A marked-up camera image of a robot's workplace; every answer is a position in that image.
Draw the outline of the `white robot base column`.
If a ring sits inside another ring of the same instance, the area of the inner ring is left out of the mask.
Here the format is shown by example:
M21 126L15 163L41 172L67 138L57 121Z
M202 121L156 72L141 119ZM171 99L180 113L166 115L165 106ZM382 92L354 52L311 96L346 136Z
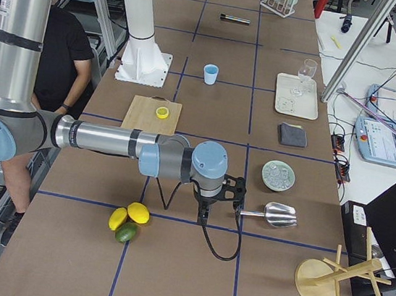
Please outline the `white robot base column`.
M162 87L172 63L155 41L153 0L124 0L129 38L115 78L152 87Z

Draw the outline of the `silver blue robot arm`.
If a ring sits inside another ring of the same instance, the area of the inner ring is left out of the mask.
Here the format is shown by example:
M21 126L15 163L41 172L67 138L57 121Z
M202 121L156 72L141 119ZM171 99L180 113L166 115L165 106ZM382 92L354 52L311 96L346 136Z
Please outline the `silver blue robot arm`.
M140 173L193 183L198 212L224 199L227 152L215 142L193 148L183 136L78 121L32 101L51 0L1 0L0 161L44 148L73 147L138 160Z

